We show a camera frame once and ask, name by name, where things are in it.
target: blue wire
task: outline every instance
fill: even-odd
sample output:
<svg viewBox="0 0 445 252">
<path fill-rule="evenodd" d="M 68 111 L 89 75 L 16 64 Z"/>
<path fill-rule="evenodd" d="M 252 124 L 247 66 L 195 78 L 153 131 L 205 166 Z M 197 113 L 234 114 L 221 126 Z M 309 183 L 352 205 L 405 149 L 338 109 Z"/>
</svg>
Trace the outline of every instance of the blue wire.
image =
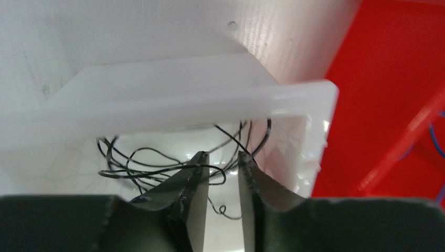
<svg viewBox="0 0 445 252">
<path fill-rule="evenodd" d="M 442 151 L 442 148 L 440 147 L 439 143 L 437 142 L 436 134 L 434 133 L 434 127 L 430 123 L 429 126 L 430 136 L 432 143 L 434 144 L 434 147 L 436 147 L 437 152 L 445 159 L 445 152 Z"/>
<path fill-rule="evenodd" d="M 445 183 L 442 185 L 442 188 L 440 189 L 439 193 L 436 195 L 436 203 L 438 203 L 438 204 L 442 203 L 443 198 L 445 198 Z"/>
<path fill-rule="evenodd" d="M 445 111 L 440 112 L 439 116 L 445 117 Z M 439 142 L 437 142 L 436 134 L 434 132 L 434 127 L 432 126 L 431 123 L 429 126 L 429 131 L 430 131 L 430 136 L 431 136 L 431 140 L 434 144 L 434 147 L 436 147 L 437 152 L 439 152 L 439 154 L 443 158 L 445 158 L 445 153 L 442 151 L 442 148 L 440 147 Z M 438 204 L 440 204 L 440 203 L 442 203 L 444 198 L 445 198 L 445 183 L 442 185 L 442 188 L 440 189 L 439 193 L 436 195 L 436 202 Z"/>
<path fill-rule="evenodd" d="M 402 159 L 404 159 L 408 154 L 409 154 L 409 152 L 412 150 L 412 147 L 414 146 L 414 144 L 412 143 L 409 147 L 408 147 L 408 149 L 397 159 L 397 161 L 400 161 L 400 160 L 402 160 Z"/>
</svg>

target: black wire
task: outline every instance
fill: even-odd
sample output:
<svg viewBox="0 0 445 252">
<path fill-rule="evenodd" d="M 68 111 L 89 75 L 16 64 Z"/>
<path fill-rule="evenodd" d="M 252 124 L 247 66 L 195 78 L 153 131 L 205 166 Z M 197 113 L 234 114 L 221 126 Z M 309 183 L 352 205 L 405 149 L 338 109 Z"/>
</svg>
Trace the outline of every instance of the black wire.
<svg viewBox="0 0 445 252">
<path fill-rule="evenodd" d="M 240 130 L 239 130 L 238 132 L 236 132 L 234 135 L 238 135 L 238 134 L 240 134 L 241 131 L 243 130 L 243 128 L 246 126 L 246 124 L 247 124 L 247 121 L 243 123 L 243 126 L 240 128 Z M 106 138 L 101 138 L 100 140 L 102 140 L 102 141 L 109 147 L 109 144 L 107 144 L 107 139 L 106 139 Z M 226 146 L 230 141 L 231 141 L 231 139 L 228 139 L 227 141 L 223 142 L 222 144 L 220 144 L 220 145 L 218 145 L 218 146 L 216 146 L 216 147 L 210 149 L 210 150 L 208 151 L 208 153 L 212 153 L 212 152 L 215 152 L 215 151 L 221 149 L 222 147 Z M 99 148 L 100 152 L 102 153 L 102 155 L 104 155 L 104 153 L 103 153 L 103 151 L 102 151 L 101 146 L 100 146 L 99 143 L 98 143 L 98 148 Z M 125 154 L 123 154 L 123 153 L 122 153 L 121 151 L 119 151 L 116 147 L 113 146 L 112 148 L 113 148 L 114 151 L 116 151 L 117 154 L 121 155 L 123 158 L 125 158 L 125 159 L 128 160 L 128 158 L 129 158 L 128 156 L 126 156 Z M 162 152 L 160 152 L 160 151 L 158 151 L 158 150 L 156 150 L 156 149 L 153 149 L 153 148 L 147 148 L 146 150 L 154 151 L 154 152 L 156 152 L 157 154 L 159 154 L 159 155 L 161 155 L 161 156 L 163 156 L 163 157 L 165 157 L 165 158 L 167 158 L 167 159 L 170 159 L 170 160 L 172 160 L 172 161 L 175 161 L 175 162 L 177 162 L 177 163 L 180 163 L 180 164 L 185 164 L 185 163 L 186 163 L 186 162 L 181 163 L 179 160 L 177 160 L 177 159 L 175 159 L 175 158 L 173 158 L 173 157 L 171 157 L 171 156 L 168 156 L 168 155 L 166 155 L 166 154 L 164 154 L 164 153 L 162 153 Z M 164 167 L 172 167 L 172 166 L 176 166 L 176 164 L 167 164 L 167 165 L 146 164 L 146 163 L 139 162 L 139 161 L 137 161 L 137 160 L 133 160 L 133 163 L 136 163 L 136 164 L 138 164 L 138 165 L 145 166 L 145 167 L 154 167 L 154 168 L 164 168 Z"/>
<path fill-rule="evenodd" d="M 177 160 L 177 159 L 175 159 L 175 158 L 173 158 L 173 157 L 170 157 L 170 156 L 168 156 L 168 155 L 166 155 L 166 154 L 164 154 L 164 153 L 162 153 L 162 152 L 160 152 L 160 151 L 158 151 L 158 150 L 156 150 L 156 149 L 154 149 L 154 148 L 148 148 L 148 147 L 145 147 L 145 148 L 139 148 L 139 149 L 135 150 L 135 151 L 128 157 L 128 156 L 124 155 L 122 152 L 120 152 L 116 147 L 114 147 L 116 141 L 118 140 L 118 137 L 115 136 L 115 137 L 112 139 L 111 143 L 110 143 L 106 138 L 97 139 L 97 146 L 98 146 L 98 149 L 99 149 L 99 151 L 101 152 L 101 154 L 107 159 L 107 165 L 108 165 L 108 168 L 109 168 L 108 171 L 106 171 L 106 170 L 100 171 L 100 172 L 99 172 L 99 175 L 104 176 L 104 177 L 108 177 L 108 178 L 111 178 L 111 179 L 131 179 L 132 182 L 138 187 L 140 193 L 142 194 L 142 189 L 144 189 L 144 190 L 146 190 L 146 191 L 148 191 L 148 190 L 147 190 L 146 188 L 142 187 L 141 185 L 139 185 L 139 184 L 137 183 L 137 181 L 139 181 L 140 183 L 143 183 L 143 184 L 145 184 L 145 185 L 149 185 L 149 186 L 151 186 L 151 187 L 155 187 L 155 185 L 153 185 L 153 184 L 151 184 L 151 183 L 148 183 L 148 182 L 145 182 L 145 181 L 141 180 L 142 178 L 144 178 L 144 179 L 152 179 L 152 180 L 154 180 L 154 181 L 157 181 L 157 182 L 162 183 L 163 181 L 165 181 L 165 179 L 157 178 L 157 177 L 153 177 L 152 175 L 163 175 L 163 176 L 166 176 L 166 177 L 171 177 L 171 176 L 169 176 L 169 175 L 167 175 L 167 174 L 164 174 L 163 172 L 174 171 L 174 170 L 180 170 L 180 169 L 192 169 L 192 168 L 196 168 L 196 167 L 200 167 L 200 166 L 202 166 L 202 167 L 208 167 L 208 168 L 212 168 L 212 169 L 216 169 L 216 170 L 218 170 L 217 172 L 213 173 L 211 176 L 214 176 L 214 175 L 217 174 L 217 173 L 221 173 L 222 176 L 223 176 L 223 181 L 222 181 L 222 182 L 220 182 L 220 183 L 210 183 L 209 185 L 222 185 L 222 184 L 225 184 L 225 182 L 226 182 L 226 180 L 227 180 L 225 171 L 226 171 L 226 170 L 229 170 L 229 169 L 231 169 L 232 167 L 235 167 L 235 166 L 238 165 L 238 163 L 236 162 L 236 160 L 234 160 L 234 158 L 235 158 L 235 156 L 236 156 L 236 154 L 237 154 L 239 148 L 241 147 L 242 150 L 243 150 L 244 152 L 246 152 L 246 153 L 252 158 L 252 160 L 256 163 L 256 160 L 254 159 L 254 156 L 255 156 L 259 151 L 261 151 L 261 149 L 263 148 L 263 146 L 265 145 L 265 143 L 267 142 L 267 140 L 268 140 L 268 138 L 269 138 L 269 135 L 270 135 L 270 132 L 271 132 L 271 120 L 270 120 L 270 118 L 267 119 L 267 129 L 266 129 L 266 133 L 265 133 L 263 139 L 262 139 L 261 142 L 258 144 L 258 146 L 255 148 L 255 150 L 254 150 L 252 153 L 250 153 L 250 152 L 247 150 L 247 146 L 249 145 L 249 142 L 250 142 L 250 135 L 251 135 L 251 130 L 252 130 L 252 121 L 250 121 L 250 126 L 249 126 L 249 132 L 248 132 L 248 138 L 247 138 L 246 147 L 244 147 L 244 146 L 240 143 L 240 141 L 241 141 L 241 131 L 242 131 L 243 128 L 246 126 L 246 124 L 247 124 L 247 121 L 245 121 L 244 123 L 241 123 L 241 122 L 240 122 L 240 128 L 239 128 L 239 131 L 238 131 L 236 134 L 234 134 L 233 136 L 232 136 L 231 134 L 229 134 L 227 131 L 225 131 L 224 129 L 222 129 L 221 127 L 219 127 L 218 125 L 214 124 L 214 126 L 215 126 L 218 130 L 220 130 L 222 133 L 224 133 L 225 135 L 227 135 L 227 136 L 229 137 L 229 140 L 227 140 L 226 142 L 220 144 L 219 146 L 217 146 L 217 147 L 215 147 L 215 148 L 212 148 L 211 150 L 208 151 L 209 153 L 214 152 L 214 151 L 216 151 L 216 150 L 222 148 L 223 146 L 227 145 L 230 141 L 234 141 L 234 142 L 236 142 L 236 144 L 237 144 L 237 147 L 236 147 L 236 150 L 235 150 L 234 154 L 232 155 L 230 161 L 227 162 L 226 166 L 225 166 L 223 169 L 221 169 L 221 168 L 219 168 L 219 167 L 216 167 L 216 166 L 212 166 L 212 165 L 203 165 L 203 164 L 184 165 L 186 162 L 182 163 L 181 161 L 179 161 L 179 160 Z M 106 154 L 105 154 L 104 151 L 102 150 L 102 147 L 101 147 L 101 145 L 100 145 L 100 140 L 102 140 L 102 142 L 108 147 L 108 149 L 107 149 L 107 153 L 106 153 Z M 125 165 L 122 165 L 119 161 L 117 161 L 117 160 L 113 157 L 113 155 L 112 155 L 112 150 L 115 150 L 117 154 L 121 155 L 123 158 L 126 159 L 126 164 L 125 164 Z M 172 167 L 172 166 L 174 166 L 174 165 L 176 165 L 176 164 L 172 164 L 172 165 L 151 165 L 151 164 L 145 164 L 145 163 L 142 163 L 142 162 L 138 162 L 138 161 L 136 161 L 136 160 L 133 160 L 132 158 L 134 157 L 134 155 L 135 155 L 138 151 L 142 151 L 142 150 L 150 150 L 150 151 L 153 151 L 153 152 L 155 152 L 155 153 L 157 153 L 157 154 L 159 154 L 159 155 L 161 155 L 161 156 L 163 156 L 163 157 L 165 157 L 165 158 L 167 158 L 167 159 L 169 159 L 169 160 L 175 161 L 178 165 L 181 165 L 181 166 Z M 154 171 L 154 172 L 138 171 L 138 170 L 133 170 L 133 169 L 128 168 L 130 162 L 134 162 L 134 163 L 136 163 L 136 164 L 139 164 L 139 165 L 142 165 L 142 166 L 146 166 L 146 167 L 167 167 L 167 168 L 162 169 L 162 170 L 159 170 L 159 171 Z M 121 169 L 121 170 L 113 170 L 112 165 L 114 165 L 114 166 L 116 166 L 116 167 L 119 167 L 119 168 L 122 168 L 122 169 Z M 115 173 L 121 173 L 121 172 L 125 172 L 125 173 L 127 173 L 127 175 L 116 175 L 116 174 L 115 174 Z M 212 206 L 213 211 L 214 211 L 216 214 L 218 214 L 218 215 L 222 215 L 222 216 L 224 216 L 224 217 L 226 217 L 227 219 L 230 219 L 230 220 L 239 220 L 239 219 L 241 219 L 241 216 L 240 216 L 240 217 L 230 217 L 230 216 L 226 215 L 225 212 L 226 212 L 227 207 L 226 207 L 225 205 L 220 206 L 220 207 L 219 207 L 219 211 L 217 211 L 216 208 L 215 208 L 215 206 L 214 206 L 214 204 L 213 204 L 213 202 L 211 201 L 211 199 L 210 199 L 209 197 L 208 197 L 208 200 L 209 200 L 209 202 L 210 202 L 210 204 L 211 204 L 211 206 Z"/>
<path fill-rule="evenodd" d="M 239 129 L 240 129 L 240 130 L 238 131 L 238 140 L 239 140 L 239 141 L 241 141 L 241 130 L 242 130 L 242 128 L 243 128 L 243 125 L 242 125 L 241 122 L 239 122 Z M 235 157 L 236 157 L 236 155 L 237 155 L 237 153 L 238 153 L 238 150 L 239 150 L 239 145 L 237 145 L 237 147 L 236 147 L 236 149 L 235 149 L 235 152 L 233 153 L 233 155 L 232 155 L 232 157 L 230 158 L 229 162 L 227 162 L 227 164 L 224 166 L 224 168 L 222 168 L 223 172 L 225 172 L 225 171 L 230 167 L 230 164 L 232 163 L 232 161 L 234 161 L 234 159 L 235 159 Z M 210 175 L 210 177 L 214 177 L 214 176 L 216 176 L 218 173 L 219 173 L 219 171 L 218 171 L 218 172 L 214 172 L 213 174 Z"/>
<path fill-rule="evenodd" d="M 217 211 L 216 208 L 215 208 L 215 205 L 214 205 L 213 202 L 211 201 L 210 197 L 207 197 L 207 199 L 209 200 L 210 205 L 211 205 L 211 207 L 213 208 L 213 211 L 214 211 L 217 215 L 222 215 L 222 216 L 226 217 L 227 219 L 231 219 L 232 221 L 237 221 L 237 220 L 240 220 L 240 219 L 242 218 L 242 216 L 239 216 L 239 217 L 231 217 L 231 216 L 228 216 L 228 215 L 226 214 L 227 207 L 226 207 L 225 205 L 220 206 L 220 207 L 219 207 L 219 211 Z"/>
<path fill-rule="evenodd" d="M 222 133 L 224 133 L 224 134 L 228 134 L 225 130 L 223 130 L 223 129 L 221 129 L 218 125 L 216 125 L 216 124 L 214 124 L 214 126 L 217 128 L 217 129 L 219 129 Z M 250 127 L 249 127 L 249 134 L 248 134 L 248 141 L 250 141 L 250 131 L 251 131 L 251 127 L 252 127 L 252 124 L 250 125 Z M 250 158 L 252 158 L 252 160 L 255 162 L 255 164 L 256 165 L 258 165 L 257 164 L 257 161 L 255 160 L 255 156 L 258 154 L 258 152 L 260 152 L 262 149 L 263 149 L 263 147 L 264 147 L 264 145 L 266 144 L 266 142 L 267 142 L 267 140 L 269 139 L 269 136 L 270 136 L 270 132 L 272 131 L 272 120 L 270 119 L 270 118 L 267 118 L 267 126 L 266 126 L 266 132 L 264 133 L 264 137 L 263 137 L 263 139 L 261 140 L 261 142 L 257 145 L 257 147 L 255 148 L 255 150 L 252 152 L 252 153 L 250 153 L 248 150 L 247 150 L 247 145 L 246 145 L 246 148 L 244 148 L 242 145 L 241 145 L 241 143 L 239 143 L 239 142 L 237 142 L 236 141 L 236 139 L 232 139 L 232 140 L 234 140 L 237 144 L 239 144 L 240 145 L 240 147 L 244 150 L 244 152 L 246 152 L 247 154 L 249 154 L 250 155 Z M 235 166 L 237 166 L 238 165 L 238 163 L 234 163 L 232 166 L 230 166 L 229 168 L 228 168 L 228 170 L 229 169 L 231 169 L 231 168 L 233 168 L 233 167 L 235 167 Z"/>
<path fill-rule="evenodd" d="M 113 170 L 113 167 L 111 166 L 111 164 L 112 164 L 112 162 L 111 162 L 111 158 L 112 158 L 112 147 L 113 147 L 113 145 L 116 143 L 116 141 L 118 140 L 118 137 L 117 136 L 115 136 L 114 138 L 113 138 L 113 140 L 111 141 L 111 143 L 110 143 L 110 147 L 111 148 L 108 148 L 108 150 L 107 150 L 107 165 L 108 165 L 108 169 L 110 169 L 110 171 L 112 171 Z M 128 166 L 126 165 L 126 166 L 124 166 L 124 169 L 125 169 L 125 171 L 127 172 L 127 174 L 128 175 L 131 175 L 130 174 L 130 171 L 128 170 Z M 141 193 L 141 194 L 143 194 L 143 192 L 142 192 L 142 189 L 145 189 L 146 191 L 148 191 L 146 188 L 144 188 L 144 187 L 142 187 L 134 178 L 132 178 L 131 179 L 131 181 L 137 186 L 137 188 L 139 189 L 139 192 Z"/>
<path fill-rule="evenodd" d="M 159 171 L 153 171 L 153 172 L 143 172 L 143 171 L 138 171 L 137 174 L 128 174 L 128 175 L 116 175 L 115 173 L 122 173 L 122 172 L 127 172 L 127 170 L 122 169 L 122 170 L 102 170 L 99 171 L 99 175 L 103 176 L 103 177 L 108 177 L 110 179 L 140 179 L 140 178 L 146 178 L 150 175 L 155 175 L 155 174 L 159 174 L 161 172 L 169 172 L 169 171 L 175 171 L 175 170 L 181 170 L 181 169 L 193 169 L 196 167 L 208 167 L 208 168 L 212 168 L 212 169 L 217 169 L 220 172 L 222 172 L 223 170 L 217 166 L 213 166 L 213 165 L 207 165 L 207 164 L 191 164 L 191 165 L 183 165 L 183 166 L 177 166 L 177 167 L 170 167 L 170 168 L 165 168 Z M 209 185 L 222 185 L 225 184 L 227 177 L 225 175 L 225 173 L 222 173 L 223 176 L 223 181 L 220 183 L 213 183 L 213 184 L 209 184 Z"/>
</svg>

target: white surface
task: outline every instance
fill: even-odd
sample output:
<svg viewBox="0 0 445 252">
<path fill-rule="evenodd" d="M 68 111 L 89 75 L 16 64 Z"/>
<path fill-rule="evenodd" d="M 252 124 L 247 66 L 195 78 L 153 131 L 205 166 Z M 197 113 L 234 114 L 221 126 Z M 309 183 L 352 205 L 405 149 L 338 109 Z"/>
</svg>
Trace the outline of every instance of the white surface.
<svg viewBox="0 0 445 252">
<path fill-rule="evenodd" d="M 246 47 L 280 82 L 323 78 L 359 0 L 0 1 L 0 112 L 43 104 L 84 66 Z"/>
<path fill-rule="evenodd" d="M 320 79 L 359 3 L 359 0 L 0 1 L 0 113 L 38 108 L 86 66 L 237 53 L 243 48 L 247 48 L 280 83 Z M 0 169 L 0 191 L 116 193 L 131 198 L 136 191 L 122 187 L 117 181 L 97 177 L 96 171 L 105 168 L 105 161 L 96 151 L 95 143 L 77 132 L 96 136 L 113 134 L 123 127 L 131 132 L 145 131 L 146 126 L 138 127 L 145 121 L 139 118 L 129 123 L 128 112 L 136 107 L 139 114 L 145 114 L 145 106 L 148 106 L 151 112 L 145 115 L 153 118 L 148 124 L 153 129 L 166 126 L 160 122 L 175 127 L 232 122 L 226 127 L 233 127 L 235 119 L 277 116 L 281 121 L 275 120 L 270 145 L 258 158 L 263 162 L 284 156 L 285 162 L 278 163 L 284 168 L 268 174 L 300 194 L 309 195 L 311 185 L 306 183 L 313 180 L 319 168 L 324 143 L 324 134 L 316 132 L 329 124 L 326 118 L 331 117 L 333 100 L 329 97 L 332 98 L 333 93 L 335 88 L 328 82 L 283 89 L 262 87 L 251 90 L 248 96 L 236 90 L 223 90 L 206 94 L 208 100 L 202 100 L 200 106 L 194 102 L 197 97 L 189 94 L 176 100 L 177 103 L 173 98 L 170 100 L 173 104 L 181 102 L 181 108 L 187 111 L 178 113 L 175 118 L 163 117 L 156 110 L 157 100 L 131 103 L 125 101 L 123 95 L 119 96 L 122 99 L 119 111 L 113 112 L 121 123 L 110 120 L 101 130 L 98 130 L 98 123 L 103 123 L 104 118 L 96 120 L 95 115 L 104 113 L 107 106 L 92 110 L 46 111 L 27 117 L 25 121 L 19 119 L 23 114 L 12 115 L 12 119 L 17 116 L 16 122 L 20 123 L 15 125 L 16 129 L 3 130 L 17 132 L 21 130 L 19 127 L 27 128 L 27 123 L 36 124 L 32 126 L 34 132 L 22 131 L 24 135 L 20 137 L 25 142 L 16 147 L 47 139 L 57 132 L 61 133 L 56 139 L 79 140 L 0 152 L 3 167 Z M 225 99 L 228 96 L 232 97 L 230 103 Z M 308 104 L 315 100 L 321 101 L 324 111 L 310 109 Z M 200 115 L 207 113 L 209 101 L 221 101 L 224 105 L 214 105 L 215 116 L 204 119 Z M 245 111 L 239 112 L 239 106 L 245 106 Z M 292 117 L 291 114 L 303 116 Z M 8 127 L 14 125 L 1 123 Z M 264 121 L 256 121 L 253 145 L 262 127 Z M 214 141 L 224 137 L 215 136 Z M 285 141 L 280 143 L 274 140 L 276 137 Z M 301 156 L 290 155 L 293 152 Z M 293 170 L 292 176 L 283 176 L 283 172 L 289 171 L 289 165 L 297 165 L 298 169 Z M 297 187 L 292 181 L 303 186 Z M 217 207 L 224 203 L 227 214 L 238 216 L 238 189 L 233 183 L 234 177 L 223 187 L 212 187 L 209 195 Z M 241 221 L 226 220 L 209 210 L 206 225 L 205 251 L 242 251 Z"/>
<path fill-rule="evenodd" d="M 271 117 L 272 131 L 257 162 L 272 178 L 309 197 L 336 96 L 327 80 L 280 86 L 249 53 L 90 67 L 45 106 L 3 115 L 0 160 L 7 183 L 0 184 L 1 193 L 118 194 L 130 200 L 138 192 L 128 181 L 97 175 L 107 168 L 95 137 L 123 133 L 116 146 L 127 155 L 150 146 L 185 161 L 227 139 L 211 123 L 228 122 L 221 125 L 233 133 L 240 120 L 256 119 L 252 150 Z M 211 164 L 224 167 L 235 146 L 212 153 Z M 151 152 L 135 158 L 166 162 Z M 212 187 L 209 196 L 217 209 L 225 204 L 227 214 L 240 215 L 235 174 L 224 186 Z M 242 250 L 241 222 L 221 218 L 208 205 L 206 251 Z M 214 232 L 216 226 L 230 235 Z"/>
</svg>

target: red surface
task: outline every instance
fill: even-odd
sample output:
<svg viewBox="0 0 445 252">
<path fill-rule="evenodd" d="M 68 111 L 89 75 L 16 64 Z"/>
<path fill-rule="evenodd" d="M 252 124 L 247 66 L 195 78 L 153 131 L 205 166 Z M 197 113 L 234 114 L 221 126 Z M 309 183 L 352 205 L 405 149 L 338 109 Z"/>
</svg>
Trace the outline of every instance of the red surface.
<svg viewBox="0 0 445 252">
<path fill-rule="evenodd" d="M 445 6 L 364 0 L 326 77 L 340 95 L 313 196 L 434 197 L 445 163 L 427 127 L 445 104 Z"/>
</svg>

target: white plastic bin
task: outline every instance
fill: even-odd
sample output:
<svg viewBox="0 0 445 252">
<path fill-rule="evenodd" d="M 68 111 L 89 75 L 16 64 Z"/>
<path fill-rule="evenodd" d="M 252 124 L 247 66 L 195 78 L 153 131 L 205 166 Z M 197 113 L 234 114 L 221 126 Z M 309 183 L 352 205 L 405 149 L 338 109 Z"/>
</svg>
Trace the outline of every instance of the white plastic bin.
<svg viewBox="0 0 445 252">
<path fill-rule="evenodd" d="M 138 195 L 136 187 L 97 174 L 106 162 L 96 137 L 121 135 L 117 146 L 127 155 L 149 146 L 186 161 L 227 140 L 212 123 L 234 133 L 239 121 L 254 120 L 252 150 L 271 117 L 271 135 L 256 160 L 272 178 L 309 197 L 336 96 L 327 80 L 281 86 L 249 53 L 89 67 L 42 108 L 2 115 L 0 193 L 118 194 L 129 200 Z M 246 138 L 247 128 L 241 141 Z M 223 166 L 235 147 L 213 153 L 211 164 Z M 168 162 L 152 152 L 137 159 Z M 209 195 L 215 205 L 227 206 L 228 215 L 240 214 L 235 179 L 211 187 Z M 224 229 L 224 240 L 232 242 L 218 247 L 222 238 L 212 231 L 206 249 L 242 249 L 241 222 L 209 211 L 207 225 Z"/>
</svg>

